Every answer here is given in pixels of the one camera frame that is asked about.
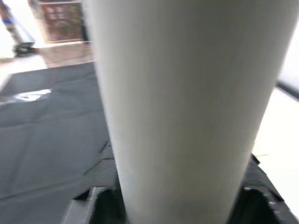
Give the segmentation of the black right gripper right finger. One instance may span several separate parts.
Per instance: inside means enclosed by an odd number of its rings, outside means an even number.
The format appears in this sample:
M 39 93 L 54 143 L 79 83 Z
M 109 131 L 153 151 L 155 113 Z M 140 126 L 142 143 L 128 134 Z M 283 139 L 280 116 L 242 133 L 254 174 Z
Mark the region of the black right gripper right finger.
M 259 164 L 252 154 L 228 223 L 297 224 L 298 219 Z

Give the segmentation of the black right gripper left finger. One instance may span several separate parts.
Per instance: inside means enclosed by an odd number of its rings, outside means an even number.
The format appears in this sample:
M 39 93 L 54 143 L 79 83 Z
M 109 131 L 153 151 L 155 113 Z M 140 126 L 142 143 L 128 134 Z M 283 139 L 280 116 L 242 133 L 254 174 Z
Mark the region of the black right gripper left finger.
M 74 197 L 63 224 L 126 224 L 128 222 L 119 186 L 92 187 Z

